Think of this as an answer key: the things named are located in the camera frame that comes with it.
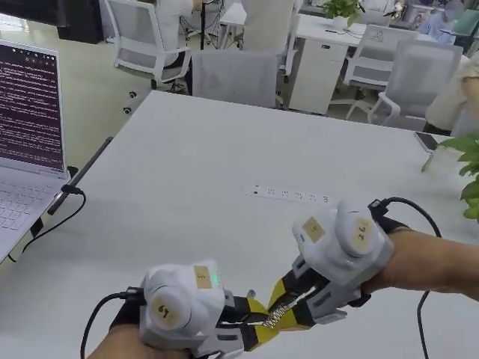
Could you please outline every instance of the mesh chair back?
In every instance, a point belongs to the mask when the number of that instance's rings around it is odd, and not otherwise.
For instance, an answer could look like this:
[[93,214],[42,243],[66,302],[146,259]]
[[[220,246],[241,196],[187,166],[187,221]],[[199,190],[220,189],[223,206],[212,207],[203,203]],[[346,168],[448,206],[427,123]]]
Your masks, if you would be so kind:
[[361,13],[359,19],[356,20],[359,24],[365,25],[379,25],[388,27],[391,22],[390,16],[384,16],[384,13],[374,10],[366,10],[365,13]]
[[115,65],[152,73],[163,53],[154,6],[131,0],[106,0],[115,30]]
[[385,95],[401,107],[401,115],[425,117],[459,68],[462,53],[462,48],[444,43],[400,41]]
[[415,31],[368,25],[358,49],[348,63],[344,81],[386,86],[391,75],[397,43],[415,39]]
[[278,58],[239,50],[193,54],[193,96],[274,108]]

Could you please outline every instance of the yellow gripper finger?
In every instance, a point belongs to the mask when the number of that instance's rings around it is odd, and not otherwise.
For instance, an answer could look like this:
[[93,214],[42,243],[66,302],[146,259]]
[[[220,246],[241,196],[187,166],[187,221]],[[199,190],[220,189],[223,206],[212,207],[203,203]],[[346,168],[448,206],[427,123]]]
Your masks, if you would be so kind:
[[251,352],[278,336],[279,332],[264,325],[242,325],[240,327],[245,352]]

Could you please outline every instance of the power strip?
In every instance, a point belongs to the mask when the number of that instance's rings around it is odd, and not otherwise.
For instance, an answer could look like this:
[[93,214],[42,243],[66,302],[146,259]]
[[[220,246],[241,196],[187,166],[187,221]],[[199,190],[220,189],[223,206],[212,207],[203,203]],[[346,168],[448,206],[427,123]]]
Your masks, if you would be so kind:
[[330,197],[323,194],[297,189],[278,188],[272,185],[244,186],[242,192],[252,197],[269,198],[270,200],[286,200],[287,202],[313,204],[316,206],[324,206],[332,202]]

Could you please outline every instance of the laptop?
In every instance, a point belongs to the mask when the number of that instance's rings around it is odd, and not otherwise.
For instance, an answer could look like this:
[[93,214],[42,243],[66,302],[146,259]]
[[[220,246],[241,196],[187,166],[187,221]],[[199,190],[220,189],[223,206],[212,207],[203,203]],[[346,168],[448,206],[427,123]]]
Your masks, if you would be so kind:
[[58,53],[0,40],[0,262],[69,180]]

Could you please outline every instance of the beige sticker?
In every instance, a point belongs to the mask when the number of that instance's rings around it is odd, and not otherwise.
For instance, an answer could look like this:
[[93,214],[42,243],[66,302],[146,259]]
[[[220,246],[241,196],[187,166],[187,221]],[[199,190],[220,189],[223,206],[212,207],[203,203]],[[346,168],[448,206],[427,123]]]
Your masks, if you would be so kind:
[[210,271],[206,266],[195,266],[196,286],[198,289],[212,289]]
[[356,219],[356,230],[353,237],[353,247],[359,253],[365,253],[369,249],[370,234],[373,224],[366,218]]
[[163,297],[155,298],[151,305],[151,311],[152,314],[168,329],[174,328],[181,318],[179,313],[165,303]]
[[317,223],[314,217],[309,218],[306,223],[302,226],[302,229],[305,230],[306,234],[308,234],[309,238],[313,243],[316,243],[324,236],[325,232],[324,229]]

